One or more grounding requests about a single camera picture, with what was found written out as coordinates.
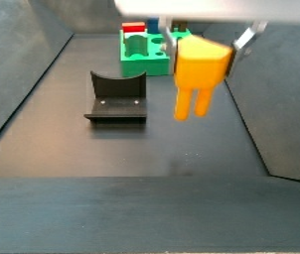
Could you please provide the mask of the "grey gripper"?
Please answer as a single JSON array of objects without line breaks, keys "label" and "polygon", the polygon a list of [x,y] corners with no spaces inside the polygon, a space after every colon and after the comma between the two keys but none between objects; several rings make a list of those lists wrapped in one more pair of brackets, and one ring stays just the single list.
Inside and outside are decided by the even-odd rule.
[{"label": "grey gripper", "polygon": [[268,22],[300,23],[300,0],[115,0],[128,17],[161,17],[159,29],[171,57],[169,73],[176,70],[177,40],[172,35],[173,19],[207,21],[255,21],[232,42],[234,54],[227,75],[263,34]]}]

